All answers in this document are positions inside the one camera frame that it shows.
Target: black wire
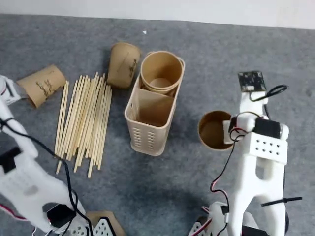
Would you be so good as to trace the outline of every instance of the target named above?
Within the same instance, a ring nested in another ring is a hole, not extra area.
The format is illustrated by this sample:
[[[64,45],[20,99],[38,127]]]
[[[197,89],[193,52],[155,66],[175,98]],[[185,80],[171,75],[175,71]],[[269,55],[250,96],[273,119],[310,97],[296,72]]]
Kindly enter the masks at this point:
[[[286,91],[287,88],[288,88],[287,85],[277,85],[277,86],[273,87],[271,90],[269,90],[265,96],[259,97],[257,99],[252,99],[252,93],[250,92],[250,101],[257,102],[257,101],[260,101],[260,100],[265,99],[267,97],[275,96],[279,93]],[[264,104],[264,110],[265,110],[265,113],[266,113],[268,119],[270,119],[267,104]]]
[[[73,200],[73,196],[72,196],[72,188],[71,188],[71,179],[70,179],[70,172],[69,172],[69,167],[68,164],[66,163],[65,160],[61,159],[58,155],[56,155],[52,150],[50,150],[45,144],[43,144],[41,141],[39,141],[38,139],[34,138],[31,135],[27,135],[27,134],[23,134],[20,133],[16,130],[14,130],[10,125],[8,125],[6,122],[4,122],[1,118],[0,118],[0,123],[2,126],[6,126],[9,130],[11,130],[13,133],[18,134],[20,136],[29,138],[30,140],[34,141],[35,143],[37,143],[38,145],[40,145],[44,150],[46,150],[49,154],[51,154],[52,156],[54,156],[56,159],[58,159],[59,161],[62,162],[64,169],[65,169],[65,174],[66,174],[66,179],[67,179],[67,184],[68,184],[68,193],[69,193],[69,198],[70,198],[70,202],[71,205],[73,207],[73,209],[75,210],[76,213],[78,213],[83,219],[85,219],[88,224],[89,224],[89,229],[91,231],[91,235],[93,235],[93,228],[92,228],[92,223],[89,220],[89,218],[87,218],[75,205],[74,200]]]
[[[72,190],[72,192],[74,193],[75,195],[75,205],[78,206],[78,194]],[[69,224],[67,225],[66,229],[64,230],[63,234],[61,236],[64,236],[64,234],[68,231],[68,229],[70,228],[70,225],[72,223],[73,219],[69,221]]]
[[[268,108],[267,108],[267,104],[264,104],[264,110],[265,110],[265,113],[266,113],[268,119],[270,119]]]
[[[226,227],[227,227],[227,223],[225,224],[225,226],[223,227],[223,229],[221,229],[221,230],[218,232],[217,236],[219,236],[219,235],[226,229]]]
[[[221,193],[224,194],[224,196],[225,196],[225,198],[226,198],[226,204],[227,204],[227,208],[228,208],[228,209],[230,209],[230,203],[229,203],[229,201],[228,201],[228,196],[227,196],[227,194],[226,194],[223,190],[221,190],[221,189],[215,189],[215,190],[213,190],[212,188],[213,188],[213,184],[214,184],[215,182],[217,182],[218,179],[221,178],[221,176],[223,175],[223,173],[224,173],[224,171],[225,171],[225,169],[226,169],[226,167],[227,167],[227,164],[229,163],[229,161],[230,161],[230,159],[231,159],[232,153],[233,153],[234,148],[235,148],[235,144],[239,141],[239,140],[237,140],[239,137],[244,137],[244,135],[238,135],[238,136],[235,138],[234,143],[233,143],[232,150],[231,150],[231,152],[230,152],[230,155],[228,156],[228,159],[227,159],[227,161],[226,161],[226,163],[225,163],[225,165],[224,165],[224,167],[223,167],[222,172],[218,175],[218,177],[216,177],[216,178],[212,181],[211,186],[210,186],[210,191],[211,191],[211,192],[213,192],[213,193],[221,192]],[[227,227],[227,223],[225,224],[224,228],[221,229],[221,230],[218,232],[217,236],[219,236],[219,235],[226,229],[226,227]]]

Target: cup rim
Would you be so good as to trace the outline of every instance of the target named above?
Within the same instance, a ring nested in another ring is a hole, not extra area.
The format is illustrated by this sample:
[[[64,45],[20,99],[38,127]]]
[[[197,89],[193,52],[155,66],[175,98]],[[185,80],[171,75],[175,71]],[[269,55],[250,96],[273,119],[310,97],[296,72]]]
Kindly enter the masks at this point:
[[[163,88],[159,88],[159,87],[155,87],[155,86],[150,85],[145,79],[143,79],[143,76],[142,76],[143,75],[143,72],[142,72],[143,71],[143,63],[145,62],[145,60],[148,59],[148,57],[150,57],[153,54],[157,54],[157,53],[166,53],[166,54],[170,54],[170,55],[174,56],[178,60],[178,62],[180,63],[180,65],[182,67],[181,77],[174,84],[167,86],[167,87],[163,87]],[[150,87],[150,88],[153,88],[153,89],[159,90],[159,91],[164,91],[164,90],[172,90],[173,88],[175,88],[179,84],[180,80],[183,78],[183,73],[184,73],[183,70],[184,70],[184,66],[183,66],[182,62],[180,61],[179,57],[176,56],[174,53],[171,53],[169,51],[156,51],[156,52],[151,52],[150,54],[146,55],[146,57],[143,59],[141,66],[140,66],[140,75],[141,75],[141,80],[145,84],[146,87]]]
[[[207,147],[207,148],[209,148],[209,149],[211,149],[211,150],[215,150],[215,151],[225,151],[225,150],[229,150],[230,148],[232,148],[233,144],[226,144],[226,145],[228,146],[227,148],[218,149],[218,148],[214,148],[214,147],[209,146],[209,145],[206,144],[206,143],[203,141],[203,139],[201,138],[201,135],[200,135],[200,125],[201,125],[201,121],[203,121],[203,119],[204,119],[208,114],[213,113],[213,112],[224,112],[224,113],[226,113],[227,115],[230,115],[230,117],[232,117],[232,115],[231,115],[230,113],[228,113],[228,112],[226,112],[226,111],[222,111],[222,110],[214,110],[214,111],[210,111],[210,112],[205,113],[205,114],[201,117],[201,119],[199,120],[199,122],[198,122],[197,132],[198,132],[199,139],[200,139],[200,141],[202,142],[202,144],[203,144],[205,147]]]

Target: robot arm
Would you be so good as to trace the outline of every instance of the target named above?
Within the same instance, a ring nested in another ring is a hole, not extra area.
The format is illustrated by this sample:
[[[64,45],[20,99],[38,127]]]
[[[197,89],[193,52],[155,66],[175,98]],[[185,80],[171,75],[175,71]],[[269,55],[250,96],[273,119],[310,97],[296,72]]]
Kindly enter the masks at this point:
[[[238,172],[235,191],[230,198],[228,233],[229,236],[239,236],[242,231],[244,213],[254,197],[261,204],[283,198],[284,166],[287,163],[287,138],[289,129],[286,125],[268,120],[263,116],[263,105],[268,98],[253,102],[263,97],[265,91],[255,90],[257,78],[251,78],[253,92],[244,91],[246,83],[241,83],[242,97],[240,104],[241,116],[237,116],[237,125],[248,134],[240,141],[241,158],[238,160]],[[224,124],[225,141],[231,143],[228,127]],[[256,175],[256,166],[263,168],[263,178]],[[267,219],[267,234],[270,236],[284,236],[285,206],[284,203],[263,208]]]
[[[0,96],[0,119],[7,120],[7,124],[15,131],[26,134],[23,126],[10,118],[13,118],[13,115]],[[19,214],[42,231],[64,231],[68,220],[60,218],[58,224],[52,223],[43,207],[48,204],[65,205],[73,210],[68,187],[46,173],[36,162],[38,152],[30,139],[15,134],[6,126],[2,127],[2,131],[13,137],[18,147],[0,157],[0,193],[13,203]],[[85,214],[80,202],[77,207]],[[78,224],[85,226],[86,222],[77,215],[71,225],[77,227]]]

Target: cardboard piece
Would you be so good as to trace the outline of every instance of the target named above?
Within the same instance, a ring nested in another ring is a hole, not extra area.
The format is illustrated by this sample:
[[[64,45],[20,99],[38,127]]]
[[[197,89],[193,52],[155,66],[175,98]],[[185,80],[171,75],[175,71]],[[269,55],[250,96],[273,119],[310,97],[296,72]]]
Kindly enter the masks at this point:
[[[116,236],[126,236],[123,228],[120,226],[119,222],[114,216],[114,213],[111,211],[89,211],[87,212],[86,216],[90,219],[92,222],[93,227],[95,227],[102,217],[108,217]]]
[[[128,88],[140,56],[140,49],[132,44],[122,42],[115,44],[110,57],[108,84],[121,89]]]
[[[17,81],[17,84],[25,89],[33,104],[38,108],[58,88],[65,85],[65,77],[55,65],[50,65]]]

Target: cable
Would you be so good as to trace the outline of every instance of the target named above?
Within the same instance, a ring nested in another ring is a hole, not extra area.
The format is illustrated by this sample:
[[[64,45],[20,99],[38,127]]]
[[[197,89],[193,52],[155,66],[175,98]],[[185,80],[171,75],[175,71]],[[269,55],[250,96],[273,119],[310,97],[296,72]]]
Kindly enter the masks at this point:
[[[277,86],[273,87],[272,89],[270,89],[266,93],[265,96],[259,97],[257,99],[252,99],[252,92],[250,92],[250,101],[257,102],[257,101],[263,100],[265,98],[275,96],[275,95],[277,95],[279,93],[282,93],[282,92],[286,91],[288,88],[289,88],[288,85],[277,85]],[[265,113],[266,113],[268,119],[270,119],[268,108],[267,108],[267,104],[264,104],[264,110],[265,110]]]
[[[232,146],[232,150],[231,150],[231,152],[230,152],[230,155],[228,156],[228,159],[227,159],[227,161],[226,161],[226,163],[225,163],[225,165],[224,165],[223,170],[222,170],[221,173],[218,175],[218,177],[216,177],[216,178],[212,181],[212,183],[211,183],[211,185],[210,185],[210,191],[211,191],[211,192],[213,192],[213,193],[221,192],[221,193],[224,194],[224,196],[225,196],[225,198],[226,198],[226,204],[227,204],[227,208],[228,208],[228,209],[229,209],[229,207],[230,207],[230,203],[229,203],[229,201],[228,201],[227,193],[226,193],[224,190],[222,190],[222,189],[214,189],[214,186],[215,186],[215,184],[217,183],[217,181],[221,178],[221,176],[223,175],[223,173],[224,173],[224,171],[225,171],[225,169],[226,169],[226,167],[227,167],[227,164],[228,164],[228,162],[230,161],[230,158],[231,158],[231,156],[232,156],[232,153],[233,153],[233,151],[234,151],[235,144],[239,141],[239,140],[238,140],[239,137],[244,137],[244,135],[238,135],[238,136],[235,138],[234,143],[233,143],[233,146]],[[219,236],[219,235],[226,229],[226,227],[227,227],[227,223],[225,224],[224,228],[218,232],[217,236]]]
[[[224,225],[224,227],[218,232],[217,236],[219,236],[227,227],[227,223]]]
[[[10,208],[7,206],[0,204],[0,210],[4,211],[8,215],[10,215],[13,219],[18,221],[28,221],[26,218],[16,215]]]
[[[233,133],[233,131],[236,131],[237,133],[239,133],[238,131],[239,130],[241,130],[241,131],[243,131],[244,133],[246,133],[246,134],[248,134],[248,132],[245,130],[245,129],[242,129],[242,128],[239,128],[239,127],[234,127],[233,129],[231,129],[231,131],[230,131],[230,139],[232,140],[232,141],[239,141],[239,140],[237,140],[237,139],[233,139],[232,138],[232,133]]]
[[[202,209],[205,213],[207,213],[207,214],[210,213],[209,208],[207,208],[206,206],[202,206],[201,209]]]
[[[73,190],[72,192],[73,192],[74,195],[75,195],[75,205],[78,206],[78,195],[77,195],[77,193],[76,193],[74,190]],[[64,232],[63,232],[63,234],[62,234],[61,236],[64,236],[64,234],[68,231],[68,229],[70,228],[70,225],[71,225],[72,221],[73,221],[73,220],[70,220],[70,221],[69,221],[69,224],[67,225],[66,229],[64,230]]]
[[[33,229],[33,232],[31,233],[31,236],[35,236],[36,230],[37,230],[37,227],[35,227],[35,228]],[[49,232],[47,232],[44,236],[49,236],[51,233],[52,233],[52,230],[49,231]]]
[[[195,231],[191,236],[197,236],[200,234],[201,231],[203,231],[212,221],[212,218],[206,221],[197,231]]]
[[[93,228],[92,228],[92,223],[91,223],[91,221],[89,220],[89,218],[87,218],[87,217],[77,208],[77,206],[76,206],[75,203],[74,203],[73,196],[72,196],[70,172],[69,172],[69,167],[68,167],[68,164],[66,163],[66,161],[63,160],[63,159],[61,159],[61,158],[60,158],[58,155],[56,155],[52,150],[50,150],[45,144],[43,144],[41,141],[39,141],[38,139],[34,138],[33,136],[27,135],[27,134],[23,134],[23,133],[20,133],[20,132],[14,130],[10,125],[7,124],[7,122],[3,121],[1,118],[0,118],[0,123],[1,123],[2,128],[3,128],[3,126],[6,126],[6,127],[7,127],[10,131],[12,131],[13,133],[18,134],[18,135],[23,136],[23,137],[26,137],[26,138],[29,138],[29,139],[32,140],[33,142],[35,142],[35,143],[37,143],[38,145],[40,145],[44,150],[46,150],[49,154],[51,154],[51,155],[52,155],[53,157],[55,157],[57,160],[59,160],[59,161],[62,162],[62,164],[63,164],[63,166],[64,166],[64,169],[65,169],[65,174],[66,174],[66,179],[67,179],[67,185],[68,185],[68,193],[69,193],[69,198],[70,198],[71,205],[72,205],[73,209],[75,210],[75,212],[78,213],[83,219],[85,219],[85,220],[88,222],[91,235],[93,236]]]

